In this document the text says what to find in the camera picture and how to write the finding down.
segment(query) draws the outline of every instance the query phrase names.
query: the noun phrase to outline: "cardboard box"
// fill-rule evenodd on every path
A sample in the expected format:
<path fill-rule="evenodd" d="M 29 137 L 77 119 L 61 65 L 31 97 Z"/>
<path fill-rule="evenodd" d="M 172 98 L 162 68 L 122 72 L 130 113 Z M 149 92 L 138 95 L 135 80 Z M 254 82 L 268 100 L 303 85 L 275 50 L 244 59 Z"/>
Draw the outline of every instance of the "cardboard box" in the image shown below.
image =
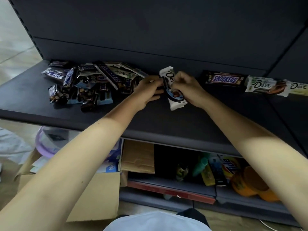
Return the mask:
<path fill-rule="evenodd" d="M 123 145 L 121 147 L 122 153 L 118 166 L 121 172 L 96 173 L 75 204 L 67 221 L 115 218 L 119 208 L 119 188 L 127 186 L 128 170 L 154 173 L 153 144 L 125 140 L 124 146 L 125 150 Z M 125 170 L 122 170 L 124 152 Z M 34 177 L 35 174 L 30 170 L 33 168 L 32 164 L 40 157 L 40 153 L 35 149 L 18 171 L 16 175 L 20 177 L 18 191 Z"/>

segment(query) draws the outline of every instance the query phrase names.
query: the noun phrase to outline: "left arm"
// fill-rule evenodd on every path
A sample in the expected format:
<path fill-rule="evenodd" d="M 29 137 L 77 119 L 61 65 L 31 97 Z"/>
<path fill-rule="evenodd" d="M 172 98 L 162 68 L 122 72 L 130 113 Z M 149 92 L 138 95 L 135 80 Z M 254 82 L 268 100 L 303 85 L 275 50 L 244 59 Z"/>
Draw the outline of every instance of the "left arm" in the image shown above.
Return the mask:
<path fill-rule="evenodd" d="M 0 230 L 60 229 L 136 112 L 159 99 L 153 95 L 163 93 L 156 90 L 161 85 L 158 76 L 143 79 L 132 95 L 65 145 L 0 211 Z"/>

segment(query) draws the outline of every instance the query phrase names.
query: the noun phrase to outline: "tile floor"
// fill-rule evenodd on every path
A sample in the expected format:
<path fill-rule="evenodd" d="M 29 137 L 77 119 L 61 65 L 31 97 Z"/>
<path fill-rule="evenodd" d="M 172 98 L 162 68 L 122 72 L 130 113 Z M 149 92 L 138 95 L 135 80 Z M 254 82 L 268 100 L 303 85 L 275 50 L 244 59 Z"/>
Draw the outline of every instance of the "tile floor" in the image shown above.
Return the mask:
<path fill-rule="evenodd" d="M 7 0 L 0 1 L 0 84 L 17 76 L 29 67 L 41 61 L 36 48 L 20 23 L 17 15 Z M 39 126 L 0 120 L 0 127 L 8 129 L 34 146 L 34 138 Z M 16 194 L 18 181 L 13 181 L 19 166 L 9 160 L 0 159 L 3 163 L 0 183 L 0 209 Z M 120 202 L 119 214 L 138 214 L 157 210 L 152 207 Z M 213 231 L 235 230 L 269 230 L 260 221 L 232 216 L 207 210 L 199 210 L 208 219 Z M 110 221 L 86 221 L 67 223 L 63 230 L 103 230 Z M 268 225 L 279 231 L 300 230 L 295 227 L 273 224 Z"/>

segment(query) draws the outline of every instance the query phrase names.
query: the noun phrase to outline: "right arm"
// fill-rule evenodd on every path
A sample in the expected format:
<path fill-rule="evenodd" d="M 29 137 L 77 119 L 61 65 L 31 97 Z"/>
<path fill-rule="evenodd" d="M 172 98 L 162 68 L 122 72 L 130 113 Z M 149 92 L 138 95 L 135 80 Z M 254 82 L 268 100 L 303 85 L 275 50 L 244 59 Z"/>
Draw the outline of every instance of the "right arm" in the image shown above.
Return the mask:
<path fill-rule="evenodd" d="M 207 93 L 184 72 L 175 76 L 173 89 L 204 109 L 237 151 L 308 230 L 308 160 L 283 140 Z"/>

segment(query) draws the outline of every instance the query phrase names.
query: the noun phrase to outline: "hand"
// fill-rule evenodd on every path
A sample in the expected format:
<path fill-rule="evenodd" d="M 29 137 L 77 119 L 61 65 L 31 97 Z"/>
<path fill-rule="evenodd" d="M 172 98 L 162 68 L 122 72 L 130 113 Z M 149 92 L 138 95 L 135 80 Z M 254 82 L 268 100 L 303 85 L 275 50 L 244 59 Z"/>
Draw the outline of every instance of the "hand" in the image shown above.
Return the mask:
<path fill-rule="evenodd" d="M 209 95 L 194 77 L 182 71 L 175 75 L 171 88 L 180 90 L 187 101 L 199 108 L 203 105 L 202 98 Z"/>
<path fill-rule="evenodd" d="M 158 75 L 151 75 L 140 81 L 133 94 L 131 94 L 131 97 L 137 102 L 137 111 L 144 109 L 149 101 L 160 98 L 157 94 L 164 93 L 164 90 L 157 90 L 157 88 L 162 85 L 163 79 Z"/>

